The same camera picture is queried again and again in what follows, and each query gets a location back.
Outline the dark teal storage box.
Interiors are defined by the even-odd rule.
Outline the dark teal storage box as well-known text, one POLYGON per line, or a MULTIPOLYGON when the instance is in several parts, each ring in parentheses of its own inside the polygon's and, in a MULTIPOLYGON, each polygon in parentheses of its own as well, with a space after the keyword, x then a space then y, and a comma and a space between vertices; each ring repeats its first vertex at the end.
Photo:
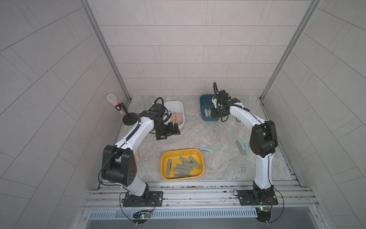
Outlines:
POLYGON ((211 110, 211 108, 214 107, 214 104, 212 102, 213 94, 204 94, 200 96, 200 111, 201 116, 204 121, 218 121, 220 117, 218 118, 212 118, 212 117, 206 117, 205 116, 205 109, 211 110))

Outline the yellow storage box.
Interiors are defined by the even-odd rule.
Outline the yellow storage box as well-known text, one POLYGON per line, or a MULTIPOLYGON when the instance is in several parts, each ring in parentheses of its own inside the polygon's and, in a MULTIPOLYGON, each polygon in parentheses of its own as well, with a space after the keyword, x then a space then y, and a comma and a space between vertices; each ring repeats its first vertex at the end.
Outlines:
POLYGON ((165 180, 179 180, 179 179, 191 179, 200 177, 205 170, 203 155, 197 149, 184 149, 184 150, 175 150, 166 152, 161 159, 161 175, 165 180), (180 157, 184 157, 189 160, 189 157, 192 156, 201 166, 201 169, 198 170, 195 168, 196 164, 193 163, 192 167, 183 165, 180 157), (166 176, 166 165, 168 159, 172 160, 170 176, 166 176), (189 175, 183 175, 173 172, 173 168, 186 169, 190 171, 189 175))

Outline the mint knife edge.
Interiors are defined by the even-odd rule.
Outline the mint knife edge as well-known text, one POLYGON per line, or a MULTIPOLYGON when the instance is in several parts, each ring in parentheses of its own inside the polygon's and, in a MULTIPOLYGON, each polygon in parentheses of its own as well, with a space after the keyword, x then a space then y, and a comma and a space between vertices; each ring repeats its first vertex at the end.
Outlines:
POLYGON ((250 149, 249 149, 249 143, 245 142, 245 151, 246 151, 246 155, 250 156, 250 149))

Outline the olive folding knife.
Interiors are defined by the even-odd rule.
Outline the olive folding knife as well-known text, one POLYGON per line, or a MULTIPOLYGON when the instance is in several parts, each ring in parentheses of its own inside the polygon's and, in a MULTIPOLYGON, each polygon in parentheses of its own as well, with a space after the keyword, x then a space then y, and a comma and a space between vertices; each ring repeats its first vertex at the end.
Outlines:
POLYGON ((242 148, 242 146, 241 146, 240 142, 239 142, 239 141, 236 141, 235 143, 236 143, 236 145, 237 145, 237 147, 238 147, 238 149, 239 149, 239 152, 240 152, 242 155, 246 155, 246 152, 243 150, 243 148, 242 148))

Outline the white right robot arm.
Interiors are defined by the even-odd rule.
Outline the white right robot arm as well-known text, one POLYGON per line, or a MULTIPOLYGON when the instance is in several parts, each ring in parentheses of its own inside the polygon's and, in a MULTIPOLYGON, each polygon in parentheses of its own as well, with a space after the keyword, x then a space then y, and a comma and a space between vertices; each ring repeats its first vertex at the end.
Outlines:
POLYGON ((237 98, 229 96, 225 90, 218 91, 216 84, 213 84, 213 87, 211 117, 223 118, 233 115, 251 130, 249 146, 256 155, 254 186, 260 190, 271 188, 272 161, 278 146, 275 123, 255 115, 237 98))

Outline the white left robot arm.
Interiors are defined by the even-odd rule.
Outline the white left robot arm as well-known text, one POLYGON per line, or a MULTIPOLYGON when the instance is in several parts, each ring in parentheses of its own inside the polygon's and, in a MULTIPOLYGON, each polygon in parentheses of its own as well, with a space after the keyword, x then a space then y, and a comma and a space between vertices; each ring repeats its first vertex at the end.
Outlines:
POLYGON ((150 109, 141 114, 132 114, 132 130, 115 145, 107 145, 103 150, 102 168, 98 181, 103 180, 112 186, 126 189, 130 195, 142 197, 148 192, 148 185, 137 177, 135 155, 142 141, 155 132, 157 140, 166 140, 169 136, 180 135, 177 124, 168 122, 167 109, 164 102, 154 102, 150 109))

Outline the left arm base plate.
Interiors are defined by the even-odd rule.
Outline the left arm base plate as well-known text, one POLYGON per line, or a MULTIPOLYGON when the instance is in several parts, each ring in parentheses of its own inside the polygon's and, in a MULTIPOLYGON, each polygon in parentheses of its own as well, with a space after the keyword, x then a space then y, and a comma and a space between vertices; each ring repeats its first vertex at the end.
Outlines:
POLYGON ((122 199, 122 205, 133 208, 161 207, 163 195, 162 191, 150 191, 149 194, 145 193, 141 197, 127 193, 122 199))

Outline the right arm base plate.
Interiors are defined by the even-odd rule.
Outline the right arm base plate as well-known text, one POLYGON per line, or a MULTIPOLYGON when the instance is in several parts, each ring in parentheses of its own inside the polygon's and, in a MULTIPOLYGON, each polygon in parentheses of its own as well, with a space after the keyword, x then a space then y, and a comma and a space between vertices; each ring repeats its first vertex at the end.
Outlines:
POLYGON ((238 197, 241 206, 278 205, 278 199, 274 191, 262 193, 254 190, 234 190, 233 194, 238 197))

